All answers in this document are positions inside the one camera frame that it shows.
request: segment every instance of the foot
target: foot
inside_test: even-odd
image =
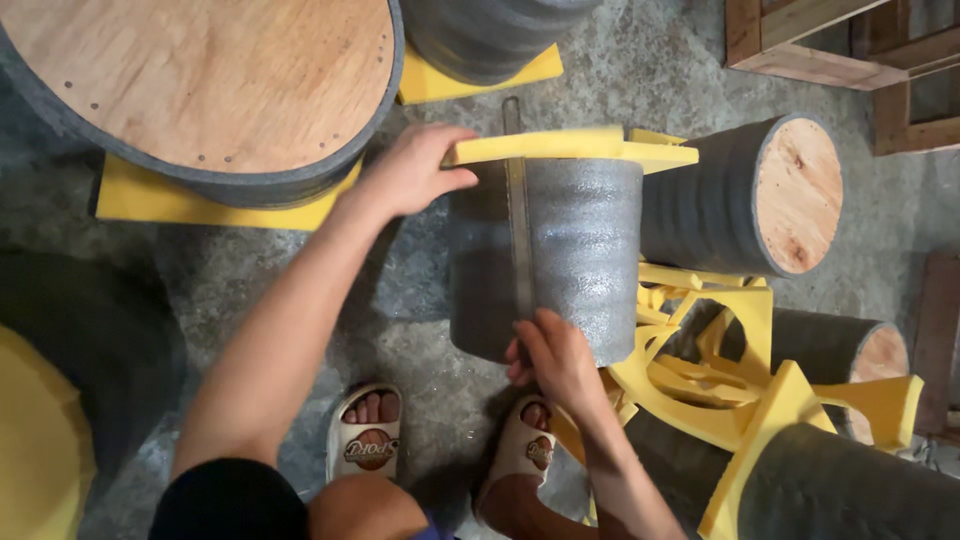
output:
[[[393,392],[371,392],[350,404],[344,424],[390,424],[400,417],[400,398]]]
[[[550,413],[543,405],[529,404],[520,413],[520,419],[531,428],[550,432]],[[508,475],[497,480],[480,507],[480,517],[494,530],[512,530],[516,526],[519,508],[540,503],[537,497],[539,487],[540,478],[532,475]]]

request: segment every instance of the sandal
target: sandal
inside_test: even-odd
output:
[[[473,500],[473,517],[480,525],[483,525],[480,508],[483,507],[487,494],[497,480],[508,475],[531,475],[540,478],[538,486],[546,482],[546,473],[550,462],[553,461],[553,449],[557,444],[557,438],[546,431],[531,428],[523,422],[521,415],[530,404],[538,404],[546,409],[548,418],[553,414],[553,409],[546,399],[539,395],[521,399],[510,411],[507,424],[500,433],[493,466],[487,473],[487,479],[480,487],[479,494]]]
[[[347,424],[344,413],[372,392],[393,393],[400,401],[400,412],[389,424]],[[392,384],[367,384],[353,392],[333,411],[326,436],[326,481],[360,473],[376,473],[396,479],[396,454],[400,446],[400,418],[403,399]]]

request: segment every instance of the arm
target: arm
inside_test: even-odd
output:
[[[536,320],[516,324],[517,339],[507,351],[507,376],[516,385],[536,379],[552,402],[570,413],[584,438],[587,472],[605,540],[684,539],[657,487],[636,458],[607,401],[584,334],[549,309]],[[518,344],[532,366],[521,360]]]
[[[465,128],[410,128],[334,204],[204,376],[180,431],[172,478],[218,457],[276,467],[284,435],[313,387],[340,308],[373,241],[394,217],[474,185],[440,161]]]

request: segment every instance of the gray concrete floor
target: gray concrete floor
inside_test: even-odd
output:
[[[511,94],[520,97],[530,131],[623,123],[692,137],[796,110],[814,112],[833,133],[843,163],[843,216],[827,259],[796,280],[775,282],[776,302],[895,321],[912,340],[924,255],[960,239],[958,153],[875,159],[868,93],[723,69],[723,4],[608,0],[561,42],[562,77],[396,107],[381,138],[421,120],[497,135],[500,103]],[[82,524],[83,539],[144,538],[169,472],[180,413],[201,372],[306,235],[97,221],[87,213],[95,173],[86,149],[40,124],[0,80],[0,247],[108,260],[144,272],[156,268],[187,338],[191,374],[180,410],[171,411]],[[353,383],[392,380],[407,406],[400,483],[461,537],[494,538],[469,517],[468,490],[482,473],[480,459],[496,420],[518,394],[503,368],[449,343],[448,322],[436,306],[442,292],[432,278],[443,274],[436,267],[445,249],[437,233],[443,214],[439,203],[394,227],[374,250],[327,351],[326,368],[284,442],[280,471],[304,498],[319,490],[331,408]],[[421,228],[432,233],[421,234]],[[411,281],[426,288],[381,299],[388,308],[372,308],[381,289]],[[587,491],[577,464],[561,453],[550,475],[544,499],[582,517]]]

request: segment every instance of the knee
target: knee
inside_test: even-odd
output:
[[[420,505],[375,474],[332,481],[308,505],[313,540],[406,538],[427,527]]]

